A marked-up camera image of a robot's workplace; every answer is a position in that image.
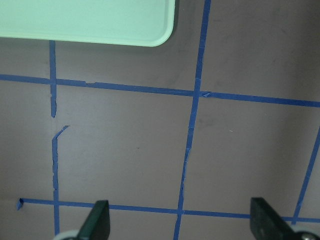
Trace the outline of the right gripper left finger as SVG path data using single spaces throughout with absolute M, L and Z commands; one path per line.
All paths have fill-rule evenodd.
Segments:
M 78 234 L 78 240 L 108 240 L 110 236 L 110 210 L 108 200 L 98 200 Z

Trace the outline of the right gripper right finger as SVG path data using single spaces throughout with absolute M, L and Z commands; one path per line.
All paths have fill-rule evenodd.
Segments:
M 296 240 L 292 228 L 262 197 L 250 199 L 250 231 L 256 240 Z

